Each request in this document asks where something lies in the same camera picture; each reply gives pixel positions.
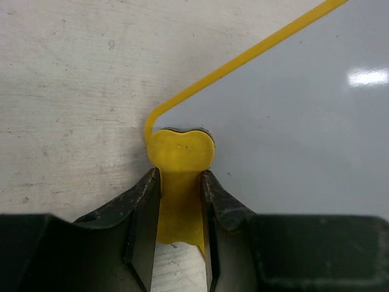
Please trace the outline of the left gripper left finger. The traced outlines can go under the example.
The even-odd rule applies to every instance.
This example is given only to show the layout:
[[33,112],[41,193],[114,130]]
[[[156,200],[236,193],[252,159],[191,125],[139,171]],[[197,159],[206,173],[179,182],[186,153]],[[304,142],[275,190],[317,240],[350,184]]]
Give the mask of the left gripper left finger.
[[83,233],[80,291],[150,291],[159,201],[160,173],[153,168],[74,221]]

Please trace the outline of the yellow whiteboard eraser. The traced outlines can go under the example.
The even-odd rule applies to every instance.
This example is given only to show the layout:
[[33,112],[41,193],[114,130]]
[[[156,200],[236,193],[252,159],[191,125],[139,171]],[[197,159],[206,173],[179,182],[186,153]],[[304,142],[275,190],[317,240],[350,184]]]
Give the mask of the yellow whiteboard eraser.
[[150,161],[160,173],[157,241],[184,242],[203,248],[200,176],[212,164],[213,139],[202,130],[163,129],[150,136],[146,147]]

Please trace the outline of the yellow-framed small whiteboard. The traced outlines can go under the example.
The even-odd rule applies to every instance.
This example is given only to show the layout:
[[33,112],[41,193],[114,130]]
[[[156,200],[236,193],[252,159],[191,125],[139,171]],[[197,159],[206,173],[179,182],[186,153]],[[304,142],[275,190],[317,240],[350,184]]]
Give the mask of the yellow-framed small whiteboard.
[[259,214],[388,218],[388,2],[325,1],[158,106]]

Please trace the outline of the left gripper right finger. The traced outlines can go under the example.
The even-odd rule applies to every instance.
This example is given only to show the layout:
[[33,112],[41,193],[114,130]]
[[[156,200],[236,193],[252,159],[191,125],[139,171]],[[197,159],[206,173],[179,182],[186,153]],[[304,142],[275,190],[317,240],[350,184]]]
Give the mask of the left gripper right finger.
[[247,219],[253,212],[229,194],[209,170],[201,173],[201,204],[208,291],[256,291]]

